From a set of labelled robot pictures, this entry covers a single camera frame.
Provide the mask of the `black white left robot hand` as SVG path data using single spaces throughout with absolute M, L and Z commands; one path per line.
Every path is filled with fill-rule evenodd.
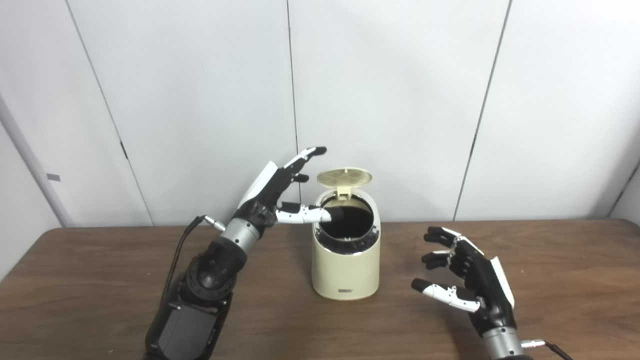
M 293 183 L 308 182 L 309 176 L 301 171 L 313 157 L 324 155 L 326 146 L 311 146 L 295 155 L 282 167 L 274 162 L 267 163 L 243 195 L 231 216 L 250 223 L 259 231 L 275 224 L 314 224 L 335 223 L 345 218 L 340 208 L 325 208 L 320 205 L 304 205 L 304 203 L 282 202 L 282 194 Z

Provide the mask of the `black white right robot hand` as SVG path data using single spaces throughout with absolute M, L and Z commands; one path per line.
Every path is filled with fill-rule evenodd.
M 468 237 L 446 227 L 428 227 L 423 239 L 446 247 L 446 250 L 423 255 L 421 261 L 425 268 L 428 271 L 446 268 L 460 278 L 463 285 L 415 278 L 412 289 L 467 312 L 480 337 L 497 328 L 518 328 L 514 294 L 498 257 L 487 258 Z

